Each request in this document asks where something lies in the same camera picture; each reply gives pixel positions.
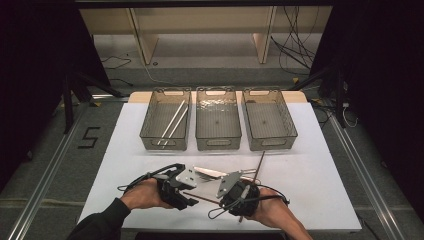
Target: dark wall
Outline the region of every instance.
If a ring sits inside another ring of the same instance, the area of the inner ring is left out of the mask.
[[[424,221],[424,8],[383,4],[349,95],[383,160]]]
[[[44,130],[74,69],[109,85],[78,9],[0,1],[0,190]]]

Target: person's left hand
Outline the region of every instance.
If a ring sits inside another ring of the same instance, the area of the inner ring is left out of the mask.
[[[128,209],[145,209],[152,207],[172,208],[171,205],[160,199],[157,181],[150,178],[138,183],[134,188],[126,192],[121,201],[127,205]]]

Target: hand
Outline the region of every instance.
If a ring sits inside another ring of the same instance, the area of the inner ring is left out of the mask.
[[[269,188],[262,188],[260,196],[278,195]],[[259,201],[258,208],[248,220],[255,220],[271,228],[280,228],[292,239],[312,239],[303,224],[297,220],[294,214],[279,198]]]
[[[152,207],[172,208],[171,205],[160,199],[157,181],[154,178],[139,182],[134,188],[121,197],[121,201],[127,205],[130,210]]]

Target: aluminum rail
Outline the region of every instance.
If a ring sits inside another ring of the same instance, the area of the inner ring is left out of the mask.
[[[38,209],[40,208],[40,204],[46,195],[50,184],[53,181],[54,176],[56,175],[57,170],[62,163],[62,160],[66,154],[66,151],[69,148],[70,142],[72,141],[75,130],[78,128],[79,122],[88,109],[88,103],[81,104],[78,107],[78,112],[76,116],[76,121],[73,124],[72,128],[69,130],[67,134],[62,137],[56,152],[54,153],[52,159],[50,160],[49,165],[44,171],[43,176],[41,177],[40,182],[35,188],[31,198],[28,200],[25,208],[22,210],[19,218],[16,220],[12,231],[8,237],[9,240],[20,240],[23,239],[32,223],[32,220],[35,217]]]
[[[349,137],[346,129],[342,129],[340,124],[337,122],[337,119],[334,116],[330,116],[331,124],[333,125],[334,130],[337,133],[337,136],[340,139],[340,142],[343,145],[344,150],[346,151],[349,160],[361,181],[362,186],[364,187],[365,193],[368,196],[378,218],[383,225],[384,230],[387,233],[387,236],[391,240],[403,240],[406,239],[403,231],[401,230],[399,224],[396,221],[395,216],[390,210],[387,202],[384,200],[384,197],[381,195],[378,190],[377,185],[372,179],[370,173],[368,172],[364,162],[362,161],[361,156],[355,148],[352,140]]]

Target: sleeve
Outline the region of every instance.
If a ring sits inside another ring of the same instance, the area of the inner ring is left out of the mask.
[[[83,219],[68,236],[68,240],[119,240],[125,218],[131,213],[118,198],[101,213]]]

